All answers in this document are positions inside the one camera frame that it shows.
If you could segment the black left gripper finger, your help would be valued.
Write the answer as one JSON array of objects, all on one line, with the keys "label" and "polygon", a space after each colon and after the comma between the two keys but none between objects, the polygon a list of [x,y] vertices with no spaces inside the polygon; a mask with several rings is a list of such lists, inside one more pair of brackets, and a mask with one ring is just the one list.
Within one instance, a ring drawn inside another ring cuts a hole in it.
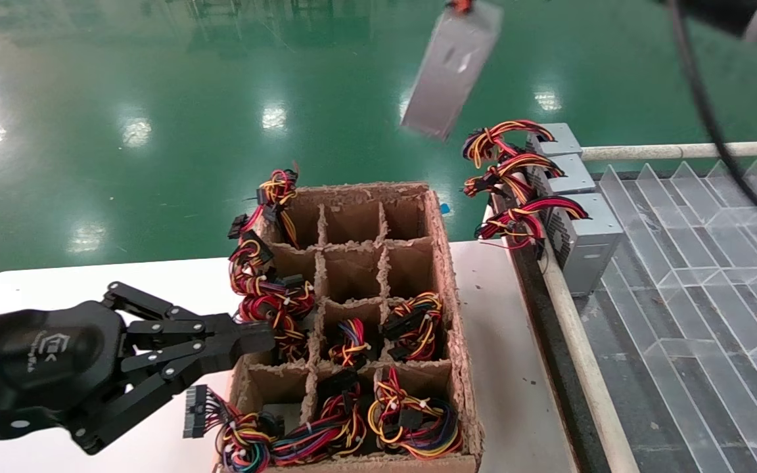
[{"label": "black left gripper finger", "polygon": [[230,344],[273,342],[271,327],[264,321],[236,323],[228,313],[197,315],[123,282],[108,285],[103,305],[138,318],[126,329],[126,334],[138,344],[181,344],[214,338]]}]

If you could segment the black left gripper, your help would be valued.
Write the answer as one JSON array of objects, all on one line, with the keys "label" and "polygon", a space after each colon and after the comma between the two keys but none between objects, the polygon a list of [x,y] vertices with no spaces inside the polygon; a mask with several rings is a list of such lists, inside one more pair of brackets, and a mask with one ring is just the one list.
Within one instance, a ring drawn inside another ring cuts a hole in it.
[{"label": "black left gripper", "polygon": [[64,428],[96,455],[208,374],[271,340],[195,340],[119,360],[126,323],[88,300],[0,315],[0,440]]}]

